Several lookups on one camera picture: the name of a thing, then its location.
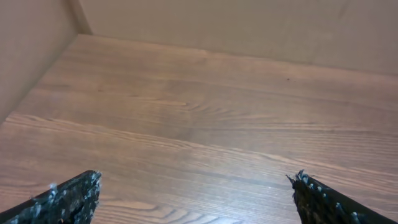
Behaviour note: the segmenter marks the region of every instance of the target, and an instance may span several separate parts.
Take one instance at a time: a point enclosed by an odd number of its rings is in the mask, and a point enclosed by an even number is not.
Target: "textured black surface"
[[[294,203],[303,224],[395,224],[301,170],[292,183]]]
[[[100,195],[101,173],[86,171],[0,213],[0,223],[90,223]]]

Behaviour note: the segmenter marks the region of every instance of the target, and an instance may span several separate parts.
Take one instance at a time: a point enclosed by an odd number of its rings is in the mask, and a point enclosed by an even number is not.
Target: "wood grain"
[[[299,223],[284,175],[306,169],[398,220],[397,93],[395,76],[79,35],[0,127],[0,209],[98,169],[95,223]]]

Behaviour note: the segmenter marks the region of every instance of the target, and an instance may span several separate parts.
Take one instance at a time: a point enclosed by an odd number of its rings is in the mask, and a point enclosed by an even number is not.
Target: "wooden floor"
[[[94,223],[300,223],[306,169],[398,220],[398,77],[80,35],[0,154],[0,210],[95,169]]]

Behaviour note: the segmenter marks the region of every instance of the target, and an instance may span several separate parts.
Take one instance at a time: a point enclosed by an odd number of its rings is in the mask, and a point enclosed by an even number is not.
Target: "beige wall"
[[[396,0],[80,0],[94,35],[398,73]]]
[[[76,35],[67,0],[0,1],[0,123]]]

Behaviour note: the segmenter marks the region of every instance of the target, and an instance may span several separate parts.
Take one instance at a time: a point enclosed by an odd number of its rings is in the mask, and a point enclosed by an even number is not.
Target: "wall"
[[[76,35],[67,0],[0,1],[0,123]]]
[[[398,73],[396,0],[80,0],[94,35]]]

